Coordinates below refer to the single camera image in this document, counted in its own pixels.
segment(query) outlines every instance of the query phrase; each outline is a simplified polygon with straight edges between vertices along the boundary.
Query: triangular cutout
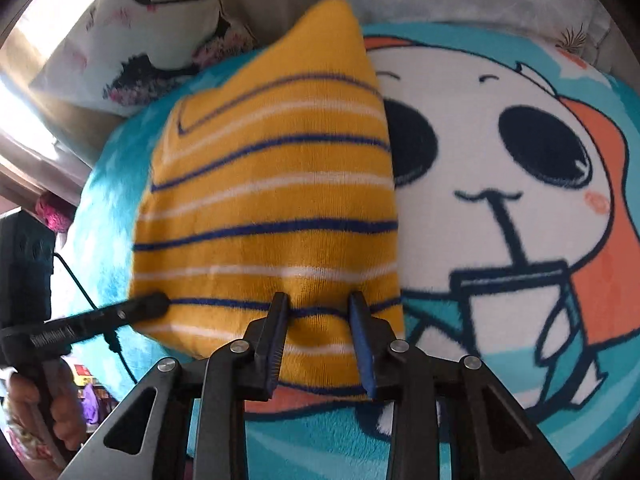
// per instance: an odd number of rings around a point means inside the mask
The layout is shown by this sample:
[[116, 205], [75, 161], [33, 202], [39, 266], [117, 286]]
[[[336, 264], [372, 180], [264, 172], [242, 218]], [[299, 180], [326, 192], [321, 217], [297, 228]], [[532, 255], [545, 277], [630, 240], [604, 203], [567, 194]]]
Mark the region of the triangular cutout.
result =
[[532, 435], [521, 425], [493, 388], [483, 388], [482, 398], [486, 409], [489, 434], [494, 449], [498, 453], [506, 453], [531, 443]]
[[130, 455], [138, 454], [155, 400], [155, 388], [144, 390], [104, 437], [104, 445]]

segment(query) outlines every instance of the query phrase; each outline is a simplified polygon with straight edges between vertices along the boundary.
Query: human hand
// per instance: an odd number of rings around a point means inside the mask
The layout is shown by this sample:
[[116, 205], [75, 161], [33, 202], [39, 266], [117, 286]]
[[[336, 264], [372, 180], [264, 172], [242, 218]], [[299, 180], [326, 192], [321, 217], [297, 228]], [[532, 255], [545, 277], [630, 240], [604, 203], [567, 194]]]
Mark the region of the human hand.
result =
[[[40, 393], [32, 381], [20, 374], [12, 374], [7, 385], [12, 415], [17, 424], [42, 440], [33, 417], [33, 407], [40, 402]], [[55, 422], [53, 432], [69, 450], [77, 450], [86, 440], [86, 423], [78, 388], [74, 384], [69, 366], [60, 360], [58, 368], [58, 392], [51, 403], [51, 416]]]

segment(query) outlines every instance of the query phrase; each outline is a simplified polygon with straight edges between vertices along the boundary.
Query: pink cheek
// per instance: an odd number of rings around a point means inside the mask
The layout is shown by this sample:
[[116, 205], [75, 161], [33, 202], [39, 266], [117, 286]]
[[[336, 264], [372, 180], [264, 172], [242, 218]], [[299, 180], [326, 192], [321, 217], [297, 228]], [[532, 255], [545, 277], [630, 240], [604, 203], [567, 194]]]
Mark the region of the pink cheek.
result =
[[584, 203], [596, 213], [596, 215], [606, 215], [611, 211], [609, 199], [597, 191], [587, 191], [584, 194]]

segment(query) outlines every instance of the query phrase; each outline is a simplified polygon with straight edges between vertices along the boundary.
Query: orange cartoon hair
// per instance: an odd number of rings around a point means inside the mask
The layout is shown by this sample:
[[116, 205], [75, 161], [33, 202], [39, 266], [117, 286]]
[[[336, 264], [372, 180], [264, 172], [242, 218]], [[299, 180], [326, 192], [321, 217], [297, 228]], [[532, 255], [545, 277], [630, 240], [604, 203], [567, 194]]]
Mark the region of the orange cartoon hair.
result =
[[[417, 45], [391, 36], [364, 38], [367, 50]], [[626, 143], [618, 127], [590, 106], [561, 98], [590, 133], [609, 174], [611, 225], [600, 251], [572, 275], [589, 344], [640, 328], [640, 239], [624, 196]]]

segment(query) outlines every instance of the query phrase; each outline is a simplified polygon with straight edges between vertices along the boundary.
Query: purple object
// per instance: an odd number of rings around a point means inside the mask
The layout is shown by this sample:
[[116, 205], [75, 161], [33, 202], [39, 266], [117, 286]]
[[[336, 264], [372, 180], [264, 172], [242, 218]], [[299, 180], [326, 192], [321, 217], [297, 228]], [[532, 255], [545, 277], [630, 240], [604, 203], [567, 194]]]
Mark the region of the purple object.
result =
[[84, 399], [82, 400], [82, 412], [84, 420], [87, 424], [98, 424], [100, 422], [98, 416], [98, 397], [94, 392], [94, 386], [88, 383], [84, 387]]

